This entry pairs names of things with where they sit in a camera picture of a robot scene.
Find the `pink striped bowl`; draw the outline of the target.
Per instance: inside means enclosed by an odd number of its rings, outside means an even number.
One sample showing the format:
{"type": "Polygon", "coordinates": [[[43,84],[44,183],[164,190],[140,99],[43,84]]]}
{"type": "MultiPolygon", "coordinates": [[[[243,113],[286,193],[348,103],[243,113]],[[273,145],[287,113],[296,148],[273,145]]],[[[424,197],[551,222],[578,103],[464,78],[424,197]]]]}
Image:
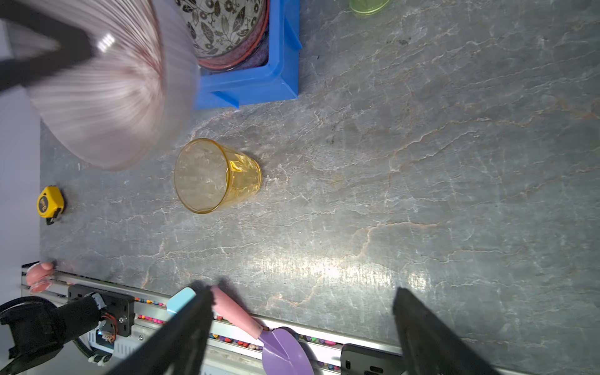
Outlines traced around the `pink striped bowl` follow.
{"type": "Polygon", "coordinates": [[[84,162],[124,170],[188,123],[198,66],[175,1],[29,1],[87,34],[92,57],[24,89],[56,139],[84,162]]]}

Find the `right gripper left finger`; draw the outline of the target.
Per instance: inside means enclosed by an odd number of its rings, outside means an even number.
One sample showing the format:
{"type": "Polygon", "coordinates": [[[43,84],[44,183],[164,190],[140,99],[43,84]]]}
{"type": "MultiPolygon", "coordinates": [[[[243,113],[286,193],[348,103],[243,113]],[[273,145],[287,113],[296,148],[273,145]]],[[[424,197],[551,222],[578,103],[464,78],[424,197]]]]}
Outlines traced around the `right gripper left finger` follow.
{"type": "Polygon", "coordinates": [[[195,296],[162,328],[112,368],[110,374],[200,374],[214,298],[207,285],[192,285],[195,296]]]}

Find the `green glass cup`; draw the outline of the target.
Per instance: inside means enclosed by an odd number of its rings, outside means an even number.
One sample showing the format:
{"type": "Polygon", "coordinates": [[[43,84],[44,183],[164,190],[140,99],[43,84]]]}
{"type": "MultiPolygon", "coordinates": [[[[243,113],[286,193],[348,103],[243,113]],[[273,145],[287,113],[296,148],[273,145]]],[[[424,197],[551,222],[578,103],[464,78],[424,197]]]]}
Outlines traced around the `green glass cup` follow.
{"type": "Polygon", "coordinates": [[[358,16],[372,16],[384,9],[390,0],[349,0],[351,11],[358,16]]]}

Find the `yellow glass cup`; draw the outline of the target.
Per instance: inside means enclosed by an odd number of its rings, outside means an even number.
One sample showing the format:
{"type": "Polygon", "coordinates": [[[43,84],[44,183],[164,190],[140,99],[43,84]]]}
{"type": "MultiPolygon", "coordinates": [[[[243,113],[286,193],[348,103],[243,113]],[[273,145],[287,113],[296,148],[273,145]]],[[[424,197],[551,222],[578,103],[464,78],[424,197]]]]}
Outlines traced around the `yellow glass cup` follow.
{"type": "Polygon", "coordinates": [[[252,157],[207,138],[187,143],[173,172],[179,200],[196,214],[241,203],[258,193],[262,181],[262,170],[252,157]]]}

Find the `red patterned bowl underneath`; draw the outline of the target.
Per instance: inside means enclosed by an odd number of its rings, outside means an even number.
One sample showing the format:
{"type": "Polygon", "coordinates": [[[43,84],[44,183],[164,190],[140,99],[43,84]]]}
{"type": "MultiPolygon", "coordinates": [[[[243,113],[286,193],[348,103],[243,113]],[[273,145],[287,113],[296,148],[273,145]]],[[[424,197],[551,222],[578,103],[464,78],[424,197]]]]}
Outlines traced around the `red patterned bowl underneath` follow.
{"type": "Polygon", "coordinates": [[[262,20],[259,21],[259,24],[257,25],[256,29],[250,34],[248,39],[246,39],[238,47],[234,48],[232,51],[224,54],[223,56],[217,56],[210,59],[197,58],[198,65],[200,65],[200,67],[206,70],[211,70],[213,72],[222,72],[228,70],[235,70],[246,60],[250,59],[267,35],[267,28],[270,18],[270,2],[266,2],[266,12],[264,13],[262,20]]]}

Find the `green leaf bowl bottom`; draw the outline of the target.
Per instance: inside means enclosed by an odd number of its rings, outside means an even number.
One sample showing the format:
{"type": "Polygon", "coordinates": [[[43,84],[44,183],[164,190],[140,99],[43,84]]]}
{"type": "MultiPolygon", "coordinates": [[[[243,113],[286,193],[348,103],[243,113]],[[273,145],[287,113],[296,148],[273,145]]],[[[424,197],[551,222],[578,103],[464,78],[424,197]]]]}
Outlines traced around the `green leaf bowl bottom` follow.
{"type": "Polygon", "coordinates": [[[223,56],[244,42],[266,12],[264,0],[176,0],[199,59],[223,56]]]}

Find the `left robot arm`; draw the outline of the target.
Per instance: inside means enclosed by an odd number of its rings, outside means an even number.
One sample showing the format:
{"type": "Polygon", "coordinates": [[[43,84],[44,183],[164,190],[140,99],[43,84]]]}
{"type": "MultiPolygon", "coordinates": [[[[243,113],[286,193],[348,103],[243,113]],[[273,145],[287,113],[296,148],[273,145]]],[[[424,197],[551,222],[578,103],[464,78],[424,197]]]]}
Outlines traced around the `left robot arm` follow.
{"type": "MultiPolygon", "coordinates": [[[[59,43],[59,49],[29,59],[1,61],[1,91],[29,85],[84,63],[94,56],[89,36],[19,1],[2,1],[1,18],[59,43]]],[[[57,307],[38,296],[16,298],[1,305],[14,346],[2,374],[19,374],[54,358],[67,342],[90,331],[101,319],[96,298],[84,297],[57,307]]]]}

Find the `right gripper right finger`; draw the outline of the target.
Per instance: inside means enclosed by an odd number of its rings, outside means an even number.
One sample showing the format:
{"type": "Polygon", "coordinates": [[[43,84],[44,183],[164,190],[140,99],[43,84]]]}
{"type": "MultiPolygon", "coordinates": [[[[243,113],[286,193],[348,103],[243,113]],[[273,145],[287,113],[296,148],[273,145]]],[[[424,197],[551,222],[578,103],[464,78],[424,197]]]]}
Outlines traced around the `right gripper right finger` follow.
{"type": "Polygon", "coordinates": [[[499,375],[410,290],[397,290],[393,314],[409,374],[499,375]]]}

